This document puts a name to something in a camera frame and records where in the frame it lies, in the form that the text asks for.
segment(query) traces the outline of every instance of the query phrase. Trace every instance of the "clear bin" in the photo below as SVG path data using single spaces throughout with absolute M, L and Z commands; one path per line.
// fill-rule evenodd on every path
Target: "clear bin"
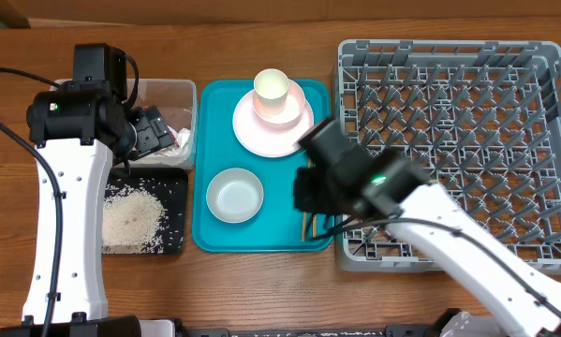
M 128 96 L 132 91 L 134 79 L 127 79 Z M 140 79 L 137 106 L 159 108 L 166 124 L 176 132 L 186 129 L 190 132 L 184 148 L 174 156 L 150 154 L 130 163 L 133 168 L 167 168 L 192 169 L 195 167 L 197 144 L 197 87 L 190 80 Z

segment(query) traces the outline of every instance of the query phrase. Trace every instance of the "blue tray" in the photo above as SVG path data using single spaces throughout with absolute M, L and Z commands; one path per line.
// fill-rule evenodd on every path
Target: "blue tray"
M 328 91 L 318 81 L 295 80 L 305 92 L 315 122 L 330 117 Z M 253 89 L 251 80 L 215 81 L 201 94 L 193 208 L 193 239 L 209 252 L 305 252 L 326 248 L 332 238 L 304 242 L 303 213 L 292 206 L 292 184 L 298 167 L 307 166 L 303 152 L 281 158 L 250 153 L 234 136 L 232 114 Z M 209 211 L 205 194 L 214 176 L 230 168 L 248 169 L 261 180 L 263 205 L 250 220 L 227 224 Z M 317 233 L 324 217 L 317 217 Z

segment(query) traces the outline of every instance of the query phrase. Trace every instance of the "pink plate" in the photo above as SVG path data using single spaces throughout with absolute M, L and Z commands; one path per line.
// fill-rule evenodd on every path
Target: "pink plate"
M 305 101 L 299 122 L 286 129 L 267 126 L 253 110 L 253 93 L 244 95 L 234 109 L 232 126 L 234 134 L 245 149 L 269 158 L 293 154 L 299 150 L 297 140 L 314 125 L 314 112 Z

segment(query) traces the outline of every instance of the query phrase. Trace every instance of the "wooden table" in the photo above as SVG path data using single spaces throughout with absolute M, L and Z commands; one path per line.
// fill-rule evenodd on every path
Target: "wooden table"
M 75 44 L 106 42 L 131 54 L 142 77 L 190 79 L 199 90 L 218 79 L 253 78 L 266 67 L 331 90 L 337 46 L 347 38 L 536 39 L 561 46 L 561 17 L 11 30 L 0 31 L 0 66 L 68 78 Z M 0 74 L 0 120 L 27 136 L 26 108 L 46 89 Z M 37 197 L 34 160 L 0 133 L 0 327 L 20 322 L 35 259 Z M 334 263 L 333 247 L 208 254 L 187 228 L 180 256 L 103 258 L 111 315 L 178 316 L 189 328 L 251 330 L 429 323 L 448 307 L 487 314 L 442 272 L 345 272 Z

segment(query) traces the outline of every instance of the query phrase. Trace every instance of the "dish rack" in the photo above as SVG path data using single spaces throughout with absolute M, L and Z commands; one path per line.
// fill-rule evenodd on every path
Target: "dish rack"
M 561 274 L 561 49 L 552 42 L 343 41 L 334 104 L 371 155 L 399 150 L 514 254 Z M 371 228 L 338 238 L 347 271 L 436 271 Z

